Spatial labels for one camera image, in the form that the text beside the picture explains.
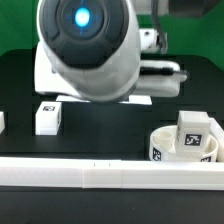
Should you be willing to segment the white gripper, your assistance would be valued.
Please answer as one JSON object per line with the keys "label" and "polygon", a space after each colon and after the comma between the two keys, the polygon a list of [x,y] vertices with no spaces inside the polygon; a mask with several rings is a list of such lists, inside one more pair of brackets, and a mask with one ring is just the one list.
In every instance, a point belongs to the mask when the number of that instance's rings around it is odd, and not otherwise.
{"label": "white gripper", "polygon": [[[159,32],[154,28],[139,30],[141,52],[162,52],[166,45],[162,45]],[[173,61],[143,59],[140,61],[139,78],[134,90],[135,95],[151,97],[176,97],[180,92],[180,84],[188,78],[188,72]]]}

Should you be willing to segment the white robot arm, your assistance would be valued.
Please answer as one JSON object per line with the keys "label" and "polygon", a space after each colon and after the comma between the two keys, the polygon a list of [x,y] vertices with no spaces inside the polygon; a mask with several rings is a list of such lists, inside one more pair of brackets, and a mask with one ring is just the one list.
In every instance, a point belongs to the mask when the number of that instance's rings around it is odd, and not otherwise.
{"label": "white robot arm", "polygon": [[141,58],[167,51],[158,18],[200,18],[221,1],[39,0],[35,91],[97,103],[175,97],[187,73],[172,61]]}

